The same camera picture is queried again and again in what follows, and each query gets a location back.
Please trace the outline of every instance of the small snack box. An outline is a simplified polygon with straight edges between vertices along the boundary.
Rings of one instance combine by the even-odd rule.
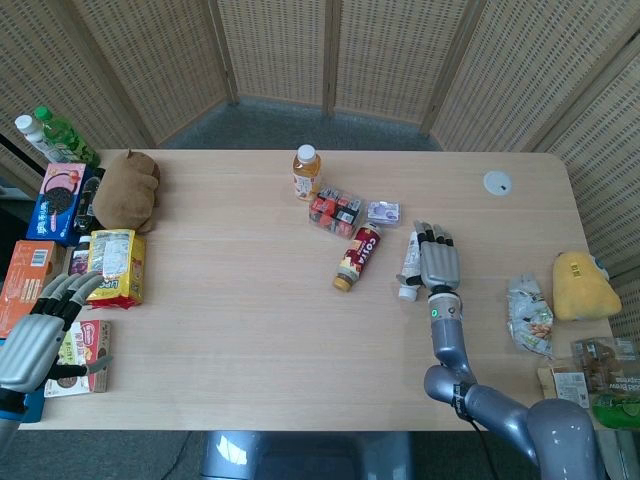
[[[104,320],[73,322],[65,335],[58,352],[58,364],[86,365],[109,354],[111,325]],[[97,373],[84,377],[47,380],[44,396],[66,397],[83,393],[103,393],[107,391],[108,366]]]
[[[49,164],[31,215],[27,239],[55,240],[65,247],[78,243],[80,235],[73,229],[73,219],[88,172],[84,163]]]
[[[0,298],[0,338],[28,314],[40,292],[62,271],[65,250],[54,242],[16,242]]]
[[[361,198],[323,185],[309,204],[309,220],[336,235],[351,238],[360,222],[363,206]]]

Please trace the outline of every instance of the clear plastic package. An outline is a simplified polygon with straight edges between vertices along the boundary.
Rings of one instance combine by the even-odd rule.
[[[369,202],[367,220],[378,225],[395,227],[400,224],[400,204],[382,200]]]
[[[364,200],[331,185],[323,185],[309,203],[314,225],[344,238],[351,238],[363,217]]]

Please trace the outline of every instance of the yellow snack bag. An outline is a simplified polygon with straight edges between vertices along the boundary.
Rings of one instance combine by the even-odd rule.
[[[91,234],[89,271],[104,282],[87,301],[96,308],[129,308],[142,303],[145,242],[135,230],[98,230]]]

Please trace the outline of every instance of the orange juice bottle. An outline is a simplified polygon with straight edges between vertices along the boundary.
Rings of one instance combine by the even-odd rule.
[[[302,145],[293,159],[293,185],[296,197],[308,202],[320,188],[320,156],[311,145]]]

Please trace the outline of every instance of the food container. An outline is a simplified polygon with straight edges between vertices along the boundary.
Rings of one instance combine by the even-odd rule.
[[[314,225],[344,238],[351,238],[362,217],[364,200],[330,185],[323,185],[309,203]]]
[[[89,295],[88,303],[122,308],[142,303],[144,253],[144,239],[135,230],[93,232],[88,271],[100,272],[104,282]]]
[[[84,163],[49,164],[31,215],[27,239],[54,240],[65,247],[77,245],[80,235],[73,229],[73,219],[88,172]]]
[[[65,250],[54,242],[16,242],[0,298],[0,338],[28,314],[42,289],[62,271]]]

